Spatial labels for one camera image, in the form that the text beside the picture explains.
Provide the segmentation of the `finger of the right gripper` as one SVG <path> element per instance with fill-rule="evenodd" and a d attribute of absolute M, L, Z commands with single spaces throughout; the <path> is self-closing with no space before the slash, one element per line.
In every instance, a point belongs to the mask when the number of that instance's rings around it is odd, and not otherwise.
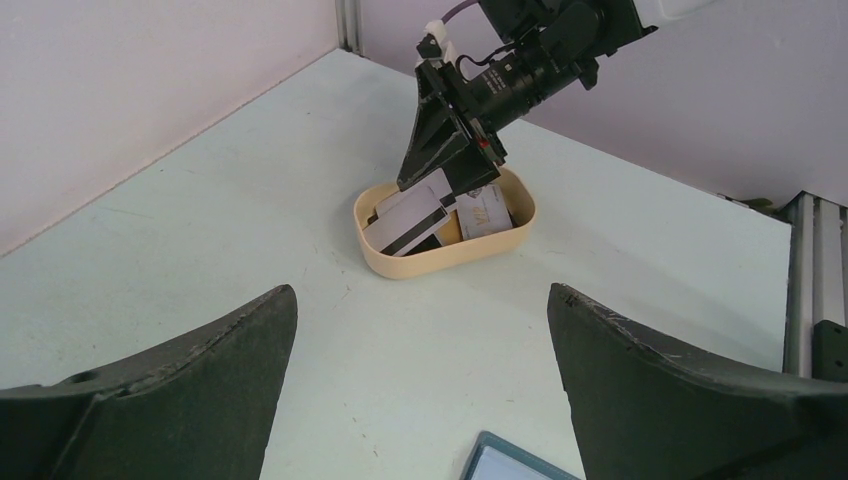
<path fill-rule="evenodd" d="M 495 181 L 501 175 L 502 164 L 502 156 L 491 145 L 469 145 L 443 165 L 443 172 L 452 195 L 460 196 Z"/>
<path fill-rule="evenodd" d="M 455 112 L 442 96 L 431 94 L 420 98 L 409 145 L 397 175 L 399 189 L 409 190 L 436 169 L 443 150 L 460 130 Z"/>

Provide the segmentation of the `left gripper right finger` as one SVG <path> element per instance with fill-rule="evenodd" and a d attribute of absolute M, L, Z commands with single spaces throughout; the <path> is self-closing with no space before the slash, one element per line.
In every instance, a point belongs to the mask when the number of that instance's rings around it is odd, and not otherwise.
<path fill-rule="evenodd" d="M 590 479 L 843 479 L 847 330 L 815 326 L 804 378 L 642 325 L 565 284 L 547 318 Z"/>

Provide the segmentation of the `blue card holder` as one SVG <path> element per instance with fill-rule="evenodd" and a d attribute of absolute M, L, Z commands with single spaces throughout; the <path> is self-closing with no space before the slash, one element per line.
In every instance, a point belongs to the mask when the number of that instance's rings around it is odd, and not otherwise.
<path fill-rule="evenodd" d="M 481 431 L 477 435 L 460 478 L 578 480 L 578 477 L 490 431 Z"/>

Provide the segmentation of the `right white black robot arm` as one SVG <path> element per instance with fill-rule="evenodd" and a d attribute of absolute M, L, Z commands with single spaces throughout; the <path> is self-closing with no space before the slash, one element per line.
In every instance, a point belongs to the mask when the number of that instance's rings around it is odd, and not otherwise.
<path fill-rule="evenodd" d="M 700 8 L 702 1 L 481 1 L 502 44 L 479 61 L 472 79 L 461 69 L 446 24 L 462 2 L 427 24 L 417 45 L 418 108 L 396 184 L 407 191 L 442 171 L 453 194 L 500 175 L 507 155 L 498 133 L 578 81 L 597 83 L 600 56 L 611 56 L 659 27 Z"/>

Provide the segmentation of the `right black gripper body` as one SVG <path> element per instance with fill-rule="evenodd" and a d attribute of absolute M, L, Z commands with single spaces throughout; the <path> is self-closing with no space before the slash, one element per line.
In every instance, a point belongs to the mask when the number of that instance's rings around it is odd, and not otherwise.
<path fill-rule="evenodd" d="M 439 166 L 466 146 L 491 145 L 505 163 L 506 151 L 498 131 L 510 122 L 511 47 L 504 45 L 481 61 L 459 54 L 455 64 L 425 61 L 415 66 L 418 103 L 439 94 L 455 112 L 460 134 L 446 146 Z"/>

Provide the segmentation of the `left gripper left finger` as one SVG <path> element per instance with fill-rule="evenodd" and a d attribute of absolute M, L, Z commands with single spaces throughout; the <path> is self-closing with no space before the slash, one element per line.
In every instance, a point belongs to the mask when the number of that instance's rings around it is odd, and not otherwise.
<path fill-rule="evenodd" d="M 296 337 L 294 289 L 60 383 L 1 393 L 5 479 L 256 479 Z"/>

